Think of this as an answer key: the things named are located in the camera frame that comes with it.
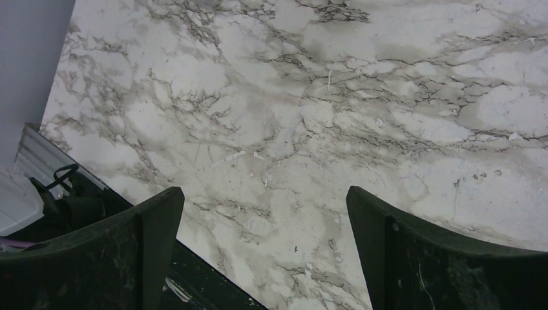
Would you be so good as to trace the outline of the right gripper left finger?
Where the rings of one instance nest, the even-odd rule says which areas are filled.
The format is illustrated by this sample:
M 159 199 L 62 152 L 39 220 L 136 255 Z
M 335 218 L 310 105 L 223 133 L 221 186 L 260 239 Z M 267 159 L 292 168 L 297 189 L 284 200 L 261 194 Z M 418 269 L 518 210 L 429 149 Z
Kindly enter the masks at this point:
M 2 309 L 158 309 L 185 197 L 179 187 L 1 255 Z

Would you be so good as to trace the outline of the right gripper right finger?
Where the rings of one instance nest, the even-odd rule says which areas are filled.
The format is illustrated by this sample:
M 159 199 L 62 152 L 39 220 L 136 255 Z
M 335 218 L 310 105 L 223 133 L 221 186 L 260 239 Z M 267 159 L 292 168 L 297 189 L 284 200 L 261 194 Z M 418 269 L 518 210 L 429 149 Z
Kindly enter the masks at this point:
M 374 309 L 547 308 L 547 253 L 450 231 L 357 186 L 346 206 Z

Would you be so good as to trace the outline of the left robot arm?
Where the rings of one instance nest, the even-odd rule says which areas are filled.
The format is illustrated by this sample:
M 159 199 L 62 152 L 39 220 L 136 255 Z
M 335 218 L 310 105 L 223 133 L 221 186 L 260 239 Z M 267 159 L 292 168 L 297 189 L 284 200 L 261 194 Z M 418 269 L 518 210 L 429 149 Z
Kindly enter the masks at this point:
M 102 191 L 78 170 L 77 164 L 59 168 L 45 185 L 2 167 L 1 243 L 29 247 L 104 219 Z

